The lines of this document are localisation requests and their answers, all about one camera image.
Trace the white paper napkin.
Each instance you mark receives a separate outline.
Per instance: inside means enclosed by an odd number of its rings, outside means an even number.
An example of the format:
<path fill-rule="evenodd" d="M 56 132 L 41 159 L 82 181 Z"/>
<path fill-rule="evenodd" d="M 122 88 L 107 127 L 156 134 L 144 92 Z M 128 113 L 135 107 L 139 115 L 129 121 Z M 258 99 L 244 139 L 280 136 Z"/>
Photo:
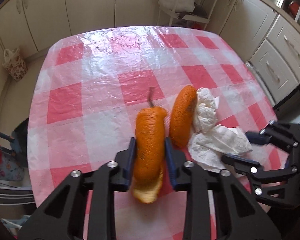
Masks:
<path fill-rule="evenodd" d="M 223 155 L 230 153 L 242 157 L 252 150 L 251 143 L 239 127 L 222 125 L 206 133 L 194 133 L 188 143 L 191 158 L 203 169 L 217 173 L 226 169 L 221 161 Z"/>

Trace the orange peel long piece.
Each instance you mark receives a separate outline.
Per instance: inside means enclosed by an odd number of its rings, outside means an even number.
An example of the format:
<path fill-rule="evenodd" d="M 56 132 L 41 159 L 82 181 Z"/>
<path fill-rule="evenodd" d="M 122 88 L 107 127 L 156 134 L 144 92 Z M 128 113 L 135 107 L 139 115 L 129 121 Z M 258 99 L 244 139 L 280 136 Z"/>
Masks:
<path fill-rule="evenodd" d="M 169 137 L 173 145 L 177 148 L 186 147 L 190 139 L 190 130 L 196 104 L 196 89 L 191 85 L 185 86 L 175 99 L 171 111 Z"/>

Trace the small white tissue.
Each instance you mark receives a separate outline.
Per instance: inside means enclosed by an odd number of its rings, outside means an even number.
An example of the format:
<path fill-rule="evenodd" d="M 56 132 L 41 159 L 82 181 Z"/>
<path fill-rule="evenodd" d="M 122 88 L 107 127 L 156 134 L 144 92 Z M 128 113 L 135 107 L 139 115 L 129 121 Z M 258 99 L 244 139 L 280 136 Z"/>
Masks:
<path fill-rule="evenodd" d="M 219 97 L 214 97 L 208 88 L 197 90 L 197 104 L 194 109 L 193 126 L 196 133 L 206 133 L 217 122 Z"/>

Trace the pink checkered plastic tablecloth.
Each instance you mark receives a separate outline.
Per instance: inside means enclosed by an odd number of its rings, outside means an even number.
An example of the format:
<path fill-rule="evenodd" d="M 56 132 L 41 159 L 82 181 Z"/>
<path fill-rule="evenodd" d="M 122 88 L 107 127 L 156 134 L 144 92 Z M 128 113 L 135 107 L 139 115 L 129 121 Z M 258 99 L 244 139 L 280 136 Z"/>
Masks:
<path fill-rule="evenodd" d="M 223 126 L 259 131 L 275 119 L 254 76 L 216 34 L 122 27 L 55 43 L 30 109 L 27 156 L 36 204 L 71 171 L 94 171 L 128 147 L 150 88 L 154 104 L 170 112 L 186 85 L 219 98 Z"/>

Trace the floral bag on floor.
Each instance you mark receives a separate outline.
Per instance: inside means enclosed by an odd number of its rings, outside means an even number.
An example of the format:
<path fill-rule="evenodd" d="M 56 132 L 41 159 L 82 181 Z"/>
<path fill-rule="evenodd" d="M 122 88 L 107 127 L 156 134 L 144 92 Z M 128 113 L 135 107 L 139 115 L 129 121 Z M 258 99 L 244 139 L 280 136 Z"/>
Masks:
<path fill-rule="evenodd" d="M 15 50 L 4 50 L 4 63 L 2 66 L 7 70 L 14 81 L 20 81 L 28 71 L 19 48 L 15 48 Z"/>

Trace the white tiered storage rack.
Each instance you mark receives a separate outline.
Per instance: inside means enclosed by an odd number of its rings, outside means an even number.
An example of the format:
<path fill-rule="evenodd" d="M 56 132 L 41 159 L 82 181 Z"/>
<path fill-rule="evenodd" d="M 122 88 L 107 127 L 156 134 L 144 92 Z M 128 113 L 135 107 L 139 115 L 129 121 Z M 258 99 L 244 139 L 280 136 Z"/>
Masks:
<path fill-rule="evenodd" d="M 162 13 L 169 17 L 168 26 L 173 21 L 186 21 L 198 24 L 200 29 L 206 29 L 212 12 L 218 0 L 159 0 L 157 23 L 160 23 Z"/>

